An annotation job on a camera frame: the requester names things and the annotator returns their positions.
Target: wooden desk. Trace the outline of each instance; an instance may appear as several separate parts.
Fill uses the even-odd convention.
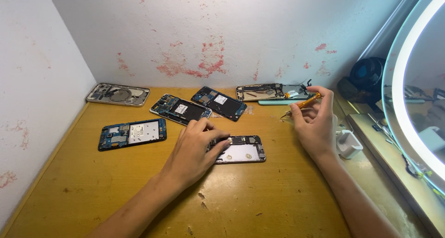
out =
[[[168,139],[98,152],[105,125],[158,118],[149,108],[164,93],[190,99],[197,89],[153,88],[141,108],[89,103],[22,199],[0,237],[82,237],[157,173],[183,126],[167,121]],[[233,89],[221,89],[235,96]],[[172,202],[147,237],[349,237],[323,176],[303,150],[288,106],[253,106],[238,122],[211,118],[232,135],[259,135],[264,163],[217,165]],[[338,108],[335,113],[342,116]],[[368,150],[346,161],[351,174],[395,227],[428,237],[417,216]]]

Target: blue circuit board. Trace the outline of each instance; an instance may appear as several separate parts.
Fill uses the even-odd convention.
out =
[[[209,87],[202,87],[191,99],[193,102],[209,107],[216,113],[234,122],[238,121],[247,105]]]
[[[212,114],[212,110],[209,108],[170,94],[164,94],[151,107],[150,112],[186,126],[191,120],[198,121],[203,117],[209,118]]]
[[[167,127],[163,118],[114,124],[103,127],[97,149],[114,150],[166,139]]]

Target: worn desk edge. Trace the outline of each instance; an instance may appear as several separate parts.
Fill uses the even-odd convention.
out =
[[[30,187],[28,188],[25,195],[23,195],[22,199],[20,200],[19,204],[14,209],[13,214],[9,217],[8,221],[6,222],[6,225],[3,227],[3,230],[0,233],[0,238],[5,238],[8,234],[9,229],[14,224],[14,221],[16,220],[17,216],[20,214],[22,208],[25,206],[26,201],[28,200],[29,196],[32,194],[34,189],[36,188],[37,184],[39,183],[40,179],[42,178],[43,174],[46,172],[47,168],[53,161],[54,157],[56,157],[57,153],[59,152],[60,148],[64,144],[66,138],[70,135],[74,127],[76,126],[77,122],[81,119],[82,115],[84,114],[85,110],[88,108],[90,102],[87,102],[85,106],[82,108],[82,110],[77,114],[76,118],[70,125],[70,127],[67,129],[63,137],[60,139],[59,143],[57,144],[56,148],[53,150],[51,155],[48,157],[48,160],[45,162],[45,165],[41,168],[40,172],[38,173],[37,177],[34,179]]]

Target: orange screwdriver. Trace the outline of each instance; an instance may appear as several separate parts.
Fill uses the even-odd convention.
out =
[[[304,101],[304,102],[298,104],[298,107],[299,107],[300,109],[302,109],[302,108],[304,108],[305,106],[308,106],[309,104],[314,103],[314,102],[315,102],[317,99],[319,99],[319,98],[321,98],[321,95],[320,95],[320,93],[317,92],[317,93],[315,93],[315,95],[314,95],[313,97],[311,97],[311,98],[307,99],[306,101]],[[292,116],[292,111],[289,110],[289,111],[286,112],[286,114],[285,114],[284,116],[282,116],[281,118],[283,118],[283,117],[285,117],[285,116]]]

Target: teal phone case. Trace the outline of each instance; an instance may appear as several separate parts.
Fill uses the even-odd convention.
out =
[[[274,99],[274,100],[261,100],[258,101],[259,105],[289,105],[296,102],[302,102],[304,100],[281,100],[281,99]]]

